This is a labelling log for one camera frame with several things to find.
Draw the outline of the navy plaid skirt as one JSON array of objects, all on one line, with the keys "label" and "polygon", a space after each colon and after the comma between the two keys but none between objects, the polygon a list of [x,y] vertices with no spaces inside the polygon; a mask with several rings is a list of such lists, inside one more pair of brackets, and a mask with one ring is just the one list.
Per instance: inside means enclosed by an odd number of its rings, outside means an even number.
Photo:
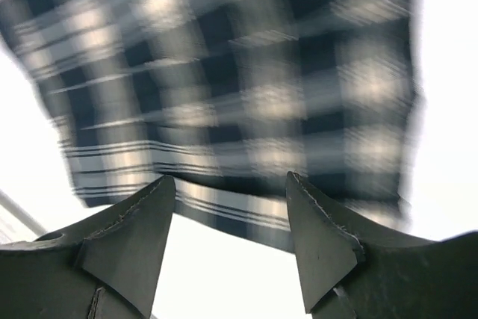
[{"label": "navy plaid skirt", "polygon": [[60,135],[75,194],[162,175],[176,212],[293,249],[288,172],[400,216],[415,99],[410,0],[1,0],[1,35]]}]

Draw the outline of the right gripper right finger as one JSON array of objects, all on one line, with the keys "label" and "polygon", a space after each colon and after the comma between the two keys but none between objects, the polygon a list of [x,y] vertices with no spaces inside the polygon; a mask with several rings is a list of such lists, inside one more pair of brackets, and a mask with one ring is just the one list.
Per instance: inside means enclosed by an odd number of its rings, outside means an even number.
[{"label": "right gripper right finger", "polygon": [[477,234],[444,241],[379,225],[287,176],[288,218],[305,311],[313,318],[477,316]]}]

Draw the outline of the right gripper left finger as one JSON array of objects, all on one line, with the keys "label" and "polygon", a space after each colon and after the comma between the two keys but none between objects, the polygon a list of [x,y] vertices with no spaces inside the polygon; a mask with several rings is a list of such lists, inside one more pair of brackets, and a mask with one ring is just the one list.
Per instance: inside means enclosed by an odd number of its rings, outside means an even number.
[{"label": "right gripper left finger", "polygon": [[2,318],[149,318],[175,206],[162,176],[32,242],[1,246]]}]

